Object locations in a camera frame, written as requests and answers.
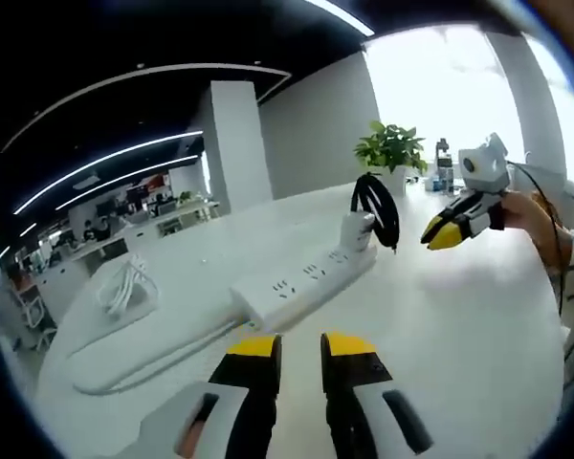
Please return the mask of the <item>person's right hand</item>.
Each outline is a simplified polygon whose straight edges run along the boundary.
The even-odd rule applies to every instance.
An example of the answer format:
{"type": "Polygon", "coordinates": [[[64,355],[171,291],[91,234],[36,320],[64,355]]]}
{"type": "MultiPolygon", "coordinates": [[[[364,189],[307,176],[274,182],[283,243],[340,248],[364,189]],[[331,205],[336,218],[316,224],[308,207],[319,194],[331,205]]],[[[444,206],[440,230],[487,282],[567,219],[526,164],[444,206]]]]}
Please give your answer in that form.
{"type": "Polygon", "coordinates": [[[525,230],[536,242],[554,235],[554,224],[549,215],[531,197],[508,191],[501,199],[505,226],[525,230]]]}

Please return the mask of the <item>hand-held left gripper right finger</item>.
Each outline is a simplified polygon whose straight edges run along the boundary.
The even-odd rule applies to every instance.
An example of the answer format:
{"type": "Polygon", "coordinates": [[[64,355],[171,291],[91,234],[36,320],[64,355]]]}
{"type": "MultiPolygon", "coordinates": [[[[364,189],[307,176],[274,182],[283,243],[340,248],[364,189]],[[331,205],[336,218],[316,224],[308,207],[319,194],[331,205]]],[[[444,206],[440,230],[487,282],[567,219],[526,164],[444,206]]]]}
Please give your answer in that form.
{"type": "Polygon", "coordinates": [[[406,393],[365,339],[320,337],[326,423],[339,458],[415,458],[433,440],[406,393]]]}

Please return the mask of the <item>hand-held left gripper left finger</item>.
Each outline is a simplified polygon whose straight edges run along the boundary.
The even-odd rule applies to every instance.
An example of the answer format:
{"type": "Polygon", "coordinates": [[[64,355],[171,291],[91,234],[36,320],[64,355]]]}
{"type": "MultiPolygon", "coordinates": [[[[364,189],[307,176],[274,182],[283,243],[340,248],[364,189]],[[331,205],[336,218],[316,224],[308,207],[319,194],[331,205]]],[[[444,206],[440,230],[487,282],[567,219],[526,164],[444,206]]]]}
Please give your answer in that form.
{"type": "Polygon", "coordinates": [[[206,382],[184,387],[145,417],[142,458],[264,458],[276,424],[282,336],[243,339],[206,382]]]}

